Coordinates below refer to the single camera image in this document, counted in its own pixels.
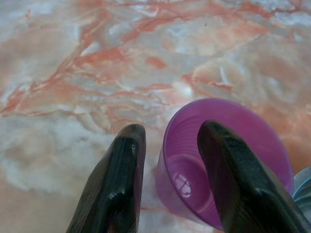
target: pink marble countertop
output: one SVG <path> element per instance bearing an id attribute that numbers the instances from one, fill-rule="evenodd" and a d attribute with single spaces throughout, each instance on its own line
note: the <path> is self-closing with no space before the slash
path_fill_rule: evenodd
<path id="1" fill-rule="evenodd" d="M 168 121 L 200 98 L 245 104 L 311 165 L 311 0 L 4 0 L 0 32 L 1 233 L 65 232 L 129 123 L 147 131 L 139 232 L 213 232 L 154 185 Z"/>

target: cup rim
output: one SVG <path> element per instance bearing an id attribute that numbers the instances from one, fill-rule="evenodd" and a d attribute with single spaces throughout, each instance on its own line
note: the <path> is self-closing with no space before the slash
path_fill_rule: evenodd
<path id="1" fill-rule="evenodd" d="M 292 183 L 292 187 L 290 189 L 290 193 L 291 195 L 293 194 L 293 189 L 294 189 L 294 172 L 293 172 L 293 167 L 291 165 L 291 161 L 290 161 L 290 158 L 289 158 L 289 155 L 287 153 L 287 150 L 285 148 L 285 146 L 283 145 L 282 141 L 280 140 L 279 136 L 277 135 L 277 133 L 274 131 L 274 129 L 272 129 L 272 127 L 263 119 L 261 118 L 258 114 L 254 113 L 252 110 L 246 108 L 244 105 L 240 104 L 240 103 L 237 103 L 237 102 L 234 102 L 232 100 L 227 100 L 227 99 L 221 99 L 221 98 L 204 98 L 204 99 L 198 99 L 198 100 L 194 100 L 186 105 L 184 105 L 182 108 L 180 108 L 174 115 L 173 117 L 171 118 L 171 120 L 169 121 L 169 124 L 167 125 L 166 127 L 166 130 L 165 130 L 165 133 L 164 133 L 164 138 L 163 138 L 163 157 L 164 157 L 164 164 L 165 164 L 165 168 L 168 172 L 168 176 L 169 176 L 169 179 L 170 179 L 170 182 L 173 186 L 173 189 L 174 191 L 177 193 L 179 199 L 183 202 L 183 204 L 190 210 L 190 212 L 195 215 L 200 221 L 208 224 L 209 226 L 212 226 L 218 230 L 222 230 L 223 231 L 223 228 L 222 226 L 213 226 L 209 221 L 205 221 L 203 220 L 200 215 L 189 205 L 186 203 L 186 201 L 181 197 L 181 195 L 179 194 L 176 186 L 174 185 L 174 182 L 173 182 L 173 178 L 168 170 L 168 159 L 167 157 L 165 156 L 167 154 L 167 138 L 168 138 L 168 134 L 169 134 L 169 130 L 171 128 L 171 125 L 172 123 L 174 122 L 174 120 L 176 119 L 176 117 L 181 113 L 183 112 L 186 108 L 189 108 L 191 107 L 192 105 L 196 105 L 200 102 L 210 102 L 210 101 L 222 101 L 222 102 L 227 102 L 227 103 L 231 103 L 231 104 L 234 104 L 236 106 L 239 106 L 241 108 L 243 108 L 245 111 L 249 112 L 253 117 L 259 119 L 263 124 L 265 124 L 268 128 L 271 129 L 271 133 L 273 133 L 275 136 L 276 136 L 276 139 L 277 141 L 279 142 L 279 144 L 283 147 L 283 151 L 287 154 L 287 156 L 285 156 L 285 159 L 286 159 L 286 162 L 287 164 L 289 164 L 289 170 L 290 170 L 290 173 L 293 175 L 293 178 L 291 179 L 291 183 Z"/>

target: marble surface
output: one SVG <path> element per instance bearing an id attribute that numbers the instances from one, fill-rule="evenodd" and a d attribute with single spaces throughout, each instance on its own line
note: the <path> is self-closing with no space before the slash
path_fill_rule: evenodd
<path id="1" fill-rule="evenodd" d="M 311 165 L 311 0 L 0 2 L 0 232 L 65 232 L 129 123 L 147 131 L 140 233 L 211 233 L 169 213 L 154 175 L 166 125 L 220 97 Z"/>

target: tabletop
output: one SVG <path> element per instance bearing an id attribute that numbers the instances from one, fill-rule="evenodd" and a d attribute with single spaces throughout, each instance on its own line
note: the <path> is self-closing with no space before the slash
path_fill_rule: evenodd
<path id="1" fill-rule="evenodd" d="M 171 214 L 155 171 L 183 105 L 262 116 L 311 165 L 311 0 L 0 2 L 0 232 L 61 233 L 125 125 L 146 128 L 139 233 L 211 233 Z"/>

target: purple plastic cup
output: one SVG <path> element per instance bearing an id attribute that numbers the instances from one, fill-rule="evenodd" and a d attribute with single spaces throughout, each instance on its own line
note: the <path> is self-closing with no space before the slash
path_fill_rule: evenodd
<path id="1" fill-rule="evenodd" d="M 155 185 L 160 200 L 170 211 L 223 229 L 197 147 L 197 134 L 206 120 L 216 120 L 233 129 L 292 195 L 292 165 L 273 129 L 257 114 L 238 103 L 203 99 L 181 108 L 165 131 Z"/>

